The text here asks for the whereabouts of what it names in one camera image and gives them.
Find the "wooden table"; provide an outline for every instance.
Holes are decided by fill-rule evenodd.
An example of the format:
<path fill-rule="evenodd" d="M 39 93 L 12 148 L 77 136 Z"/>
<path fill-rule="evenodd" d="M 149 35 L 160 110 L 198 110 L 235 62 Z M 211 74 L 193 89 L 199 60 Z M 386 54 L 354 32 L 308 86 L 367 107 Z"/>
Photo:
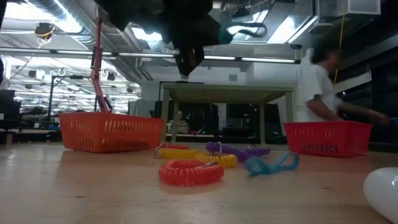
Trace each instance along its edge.
<path fill-rule="evenodd" d="M 185 103 L 251 103 L 260 107 L 260 140 L 266 143 L 264 105 L 272 100 L 286 96 L 287 121 L 293 121 L 292 87 L 252 86 L 252 85 L 202 85 L 202 84 L 164 84 L 162 119 L 165 120 L 162 140 L 166 140 L 169 99 L 174 100 L 172 141 L 177 135 L 178 104 Z"/>
<path fill-rule="evenodd" d="M 274 151 L 268 160 L 281 154 Z M 389 223 L 368 205 L 362 187 L 372 170 L 398 166 L 398 155 L 302 156 L 295 172 L 254 178 L 239 166 L 202 187 L 161 183 L 157 171 L 164 162 L 152 151 L 89 154 L 60 144 L 11 145 L 0 150 L 0 223 Z"/>

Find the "ceiling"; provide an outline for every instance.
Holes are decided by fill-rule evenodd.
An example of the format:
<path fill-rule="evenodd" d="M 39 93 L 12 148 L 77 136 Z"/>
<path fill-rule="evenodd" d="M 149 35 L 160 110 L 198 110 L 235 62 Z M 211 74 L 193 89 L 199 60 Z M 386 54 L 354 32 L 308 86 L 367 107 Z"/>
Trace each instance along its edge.
<path fill-rule="evenodd" d="M 320 0 L 323 2 L 339 0 Z M 66 18 L 60 20 L 60 15 L 46 8 L 40 2 L 28 1 L 28 4 L 8 3 L 6 16 L 3 21 L 0 47 L 13 48 L 38 48 L 59 50 L 90 50 L 95 34 L 95 21 L 98 17 L 97 6 L 89 0 L 51 0 L 52 7 L 62 7 L 62 15 Z M 251 15 L 246 16 L 246 22 L 263 22 L 267 26 L 267 34 L 261 38 L 251 38 L 244 35 L 236 35 L 229 45 L 205 47 L 206 55 L 223 55 L 236 57 L 271 57 L 271 58 L 300 58 L 300 52 L 293 50 L 286 42 L 301 44 L 305 48 L 313 45 L 321 38 L 338 39 L 340 34 L 341 16 L 322 16 L 313 13 L 312 0 L 298 0 L 297 4 L 278 1 L 271 5 L 271 1 L 221 1 L 214 2 L 214 9 L 210 15 L 220 22 L 234 22 L 240 18 L 232 19 L 231 12 L 237 6 L 249 6 Z M 345 20 L 344 35 L 350 35 L 359 27 L 365 26 L 374 15 L 348 16 Z M 318 22 L 327 21 L 330 29 L 318 35 L 309 34 Z M 53 36 L 48 43 L 38 39 L 34 34 L 34 28 L 40 22 L 48 22 L 55 26 Z M 236 32 L 239 27 L 232 27 L 229 31 Z M 161 41 L 161 35 L 147 35 L 135 24 L 129 25 L 124 32 L 115 28 L 103 26 L 103 48 L 113 52 L 173 52 L 170 44 Z M 52 75 L 63 74 L 89 76 L 90 56 L 76 56 L 70 58 L 56 58 L 55 55 L 16 55 L 4 54 L 10 71 L 11 88 L 17 90 L 18 99 L 23 101 L 24 108 L 30 108 L 36 103 L 45 107 L 50 91 L 49 84 Z M 230 75 L 237 75 L 234 82 L 243 83 L 246 72 L 252 62 L 216 61 L 205 60 L 190 75 L 191 82 L 230 82 Z M 30 70 L 37 71 L 35 78 L 28 76 Z M 113 73 L 114 81 L 107 79 L 108 74 Z M 105 94 L 113 97 L 113 103 L 117 105 L 117 112 L 127 111 L 127 102 L 140 97 L 140 84 L 156 81 L 180 80 L 178 69 L 173 59 L 161 58 L 132 58 L 132 57 L 104 57 L 102 63 L 101 84 Z M 53 112 L 57 110 L 84 109 L 90 111 L 93 106 L 93 88 L 87 79 L 70 80 L 68 78 L 60 82 L 54 88 L 56 100 L 60 103 L 53 106 Z"/>

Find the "ceiling pipe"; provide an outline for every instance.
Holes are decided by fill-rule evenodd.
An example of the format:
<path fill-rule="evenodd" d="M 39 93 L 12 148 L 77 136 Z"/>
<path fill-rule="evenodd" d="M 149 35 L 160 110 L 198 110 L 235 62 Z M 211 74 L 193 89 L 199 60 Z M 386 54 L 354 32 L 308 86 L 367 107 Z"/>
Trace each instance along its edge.
<path fill-rule="evenodd" d="M 93 49 L 95 45 L 96 24 L 74 0 L 29 0 L 29 2 L 61 21 L 65 21 L 66 18 L 72 16 L 82 26 L 79 34 L 84 34 L 84 36 L 73 36 L 73 38 L 87 49 Z M 102 35 L 101 48 L 104 50 L 117 50 L 104 34 Z M 114 62 L 110 63 L 121 68 L 121 74 L 130 82 L 139 83 L 142 77 L 146 78 L 146 80 L 151 80 L 146 75 L 142 75 L 140 68 L 134 67 L 125 58 L 117 58 Z"/>

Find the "plastic basket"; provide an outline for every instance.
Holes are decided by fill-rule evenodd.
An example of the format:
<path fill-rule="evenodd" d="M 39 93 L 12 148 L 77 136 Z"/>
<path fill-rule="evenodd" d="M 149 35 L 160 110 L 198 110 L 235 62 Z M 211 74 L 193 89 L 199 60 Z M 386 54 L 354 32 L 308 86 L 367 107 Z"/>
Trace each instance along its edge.
<path fill-rule="evenodd" d="M 60 114 L 63 145 L 86 152 L 126 152 L 155 148 L 164 121 L 111 113 Z"/>
<path fill-rule="evenodd" d="M 368 151 L 371 124 L 354 121 L 285 123 L 292 152 L 316 156 L 353 157 Z"/>

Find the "hair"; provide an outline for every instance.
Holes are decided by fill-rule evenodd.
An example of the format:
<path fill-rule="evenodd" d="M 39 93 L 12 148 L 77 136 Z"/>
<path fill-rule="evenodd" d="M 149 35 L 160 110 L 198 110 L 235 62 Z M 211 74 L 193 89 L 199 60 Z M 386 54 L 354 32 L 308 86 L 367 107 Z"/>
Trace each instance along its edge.
<path fill-rule="evenodd" d="M 315 47 L 312 57 L 311 57 L 311 62 L 313 64 L 320 63 L 320 62 L 328 59 L 328 56 L 330 53 L 332 53 L 332 54 L 340 53 L 340 50 L 338 49 L 338 44 L 335 44 L 335 43 L 320 44 L 317 47 Z"/>

